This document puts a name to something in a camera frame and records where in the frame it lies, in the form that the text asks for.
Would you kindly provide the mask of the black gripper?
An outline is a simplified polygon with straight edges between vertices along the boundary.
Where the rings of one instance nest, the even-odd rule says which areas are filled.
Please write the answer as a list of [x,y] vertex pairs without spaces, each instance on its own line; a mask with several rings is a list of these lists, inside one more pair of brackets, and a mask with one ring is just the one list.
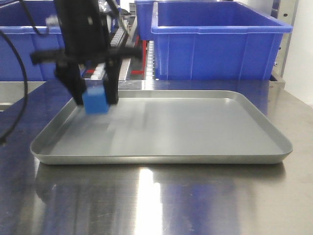
[[[55,0],[55,9],[65,48],[38,50],[30,54],[34,65],[56,62],[55,76],[66,87],[75,103],[83,106],[85,81],[78,64],[96,62],[96,53],[108,50],[110,34],[103,25],[103,14],[96,0]],[[106,60],[104,80],[106,100],[109,105],[118,103],[118,80],[121,58],[141,58],[141,50],[122,47],[111,59]]]

